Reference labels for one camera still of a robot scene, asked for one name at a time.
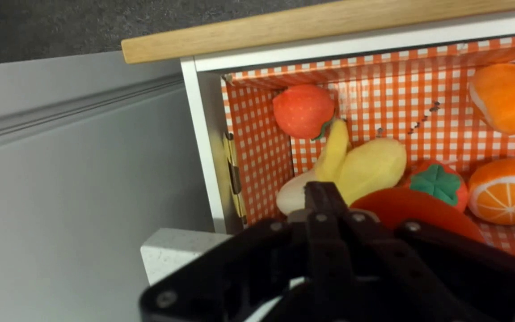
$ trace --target checkered lining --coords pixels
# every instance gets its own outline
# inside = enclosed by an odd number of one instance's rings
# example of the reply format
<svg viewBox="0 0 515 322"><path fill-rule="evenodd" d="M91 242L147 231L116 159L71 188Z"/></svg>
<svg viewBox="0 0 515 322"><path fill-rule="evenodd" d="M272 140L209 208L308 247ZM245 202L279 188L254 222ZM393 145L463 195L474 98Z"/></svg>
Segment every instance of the checkered lining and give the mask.
<svg viewBox="0 0 515 322"><path fill-rule="evenodd" d="M411 163L436 159L467 177L477 163L515 156L515 136L490 131L474 115L467 91L476 70L493 63L515 63L515 36L229 73L222 97L247 222L279 215L279 188L309 170L325 143L293 140L277 129L272 98L286 86L327 88L354 145L395 138ZM409 134L426 115L429 120ZM515 227L479 224L479 229L486 243L515 254Z"/></svg>

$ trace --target toy fruit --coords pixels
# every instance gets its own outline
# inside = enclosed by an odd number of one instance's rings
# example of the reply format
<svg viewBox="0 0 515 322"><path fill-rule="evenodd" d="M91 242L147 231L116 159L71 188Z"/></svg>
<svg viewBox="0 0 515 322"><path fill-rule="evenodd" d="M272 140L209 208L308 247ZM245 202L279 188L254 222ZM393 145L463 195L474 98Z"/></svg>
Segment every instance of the toy fruit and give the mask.
<svg viewBox="0 0 515 322"><path fill-rule="evenodd" d="M492 224L515 225L515 157L479 166L468 179L470 211Z"/></svg>
<svg viewBox="0 0 515 322"><path fill-rule="evenodd" d="M343 120L333 120L324 152L316 159L313 172L316 181L333 181L349 150L349 132Z"/></svg>
<svg viewBox="0 0 515 322"><path fill-rule="evenodd" d="M443 231L481 242L477 225L467 215L431 195L409 188L388 188L374 191L356 200L352 208L375 213L386 229L397 229L408 220L418 220Z"/></svg>
<svg viewBox="0 0 515 322"><path fill-rule="evenodd" d="M315 181L313 172L304 172L291 181L288 181L279 191L277 191L277 208L282 215L290 215L293 211L306 208L306 184L309 181Z"/></svg>
<svg viewBox="0 0 515 322"><path fill-rule="evenodd" d="M291 138L313 140L334 115L329 91L313 84L290 86L274 98L274 116L281 131Z"/></svg>
<svg viewBox="0 0 515 322"><path fill-rule="evenodd" d="M427 193L456 208L460 213L468 204L468 190L460 174L434 161L415 165L402 186Z"/></svg>
<svg viewBox="0 0 515 322"><path fill-rule="evenodd" d="M347 204L372 191L395 186L406 168L406 150L397 140L377 138L352 148L334 179Z"/></svg>
<svg viewBox="0 0 515 322"><path fill-rule="evenodd" d="M470 81L470 97L492 129L515 134L515 64L479 70Z"/></svg>

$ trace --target gray wall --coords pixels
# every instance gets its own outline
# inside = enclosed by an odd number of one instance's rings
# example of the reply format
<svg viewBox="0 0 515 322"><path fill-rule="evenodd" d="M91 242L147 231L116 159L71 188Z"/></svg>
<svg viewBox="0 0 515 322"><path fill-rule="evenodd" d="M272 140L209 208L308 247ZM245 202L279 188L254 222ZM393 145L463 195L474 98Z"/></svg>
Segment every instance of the gray wall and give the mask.
<svg viewBox="0 0 515 322"><path fill-rule="evenodd" d="M211 229L188 118L175 86L0 138L0 322L138 320L139 245Z"/></svg>
<svg viewBox="0 0 515 322"><path fill-rule="evenodd" d="M175 66L129 66L120 52L0 64L0 116L159 79Z"/></svg>

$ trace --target orange toy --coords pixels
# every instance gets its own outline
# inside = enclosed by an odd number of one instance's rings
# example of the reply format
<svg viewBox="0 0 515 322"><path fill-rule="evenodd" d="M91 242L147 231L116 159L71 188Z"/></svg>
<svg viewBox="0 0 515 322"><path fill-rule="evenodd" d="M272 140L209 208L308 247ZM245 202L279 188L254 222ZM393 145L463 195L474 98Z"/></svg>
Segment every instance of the orange toy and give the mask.
<svg viewBox="0 0 515 322"><path fill-rule="evenodd" d="M456 208L409 188L379 190L356 200L352 208L372 211L386 229L418 220L449 233L481 242L476 224Z"/></svg>
<svg viewBox="0 0 515 322"><path fill-rule="evenodd" d="M291 138L313 140L334 115L329 91L313 84L290 86L274 98L274 116L281 131Z"/></svg>
<svg viewBox="0 0 515 322"><path fill-rule="evenodd" d="M470 211L492 224L515 225L515 157L479 166L468 179Z"/></svg>
<svg viewBox="0 0 515 322"><path fill-rule="evenodd" d="M515 134L515 64L492 64L476 72L470 97L492 129Z"/></svg>

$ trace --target drawer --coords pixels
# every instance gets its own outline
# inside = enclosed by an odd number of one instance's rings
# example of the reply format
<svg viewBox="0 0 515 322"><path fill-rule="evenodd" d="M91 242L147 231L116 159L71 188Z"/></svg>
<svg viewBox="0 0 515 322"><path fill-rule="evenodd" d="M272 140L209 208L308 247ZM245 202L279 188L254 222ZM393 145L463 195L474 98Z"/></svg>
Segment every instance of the drawer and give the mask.
<svg viewBox="0 0 515 322"><path fill-rule="evenodd" d="M279 215L279 188L316 161L324 140L291 140L274 122L272 98L290 84L327 88L352 143L401 140L409 163L436 159L468 175L515 156L515 136L472 113L467 81L492 63L515 63L515 16L182 59L215 229L236 233ZM515 254L515 227L479 229L488 245Z"/></svg>

